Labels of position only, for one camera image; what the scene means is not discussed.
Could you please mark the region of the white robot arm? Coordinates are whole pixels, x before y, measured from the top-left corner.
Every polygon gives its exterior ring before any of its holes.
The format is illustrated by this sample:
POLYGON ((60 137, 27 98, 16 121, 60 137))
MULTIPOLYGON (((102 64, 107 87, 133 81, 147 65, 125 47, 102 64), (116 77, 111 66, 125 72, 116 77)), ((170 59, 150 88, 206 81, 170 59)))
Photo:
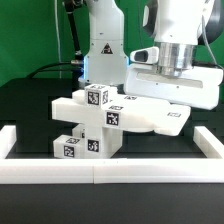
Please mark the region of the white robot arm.
POLYGON ((198 45, 222 33, 221 0, 149 0, 142 28, 154 45, 126 55, 124 15, 115 0, 64 0, 83 84, 124 86, 124 92, 211 110, 224 71, 194 61, 198 45))

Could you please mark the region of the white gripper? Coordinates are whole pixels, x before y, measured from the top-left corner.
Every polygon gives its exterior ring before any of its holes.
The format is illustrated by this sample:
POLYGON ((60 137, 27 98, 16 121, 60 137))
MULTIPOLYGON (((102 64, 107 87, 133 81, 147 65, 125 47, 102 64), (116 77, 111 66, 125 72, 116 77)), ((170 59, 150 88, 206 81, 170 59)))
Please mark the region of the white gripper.
POLYGON ((218 105, 222 80, 223 70, 217 68, 194 66, 174 77, 158 74, 152 65, 131 64, 124 92, 211 110, 218 105))

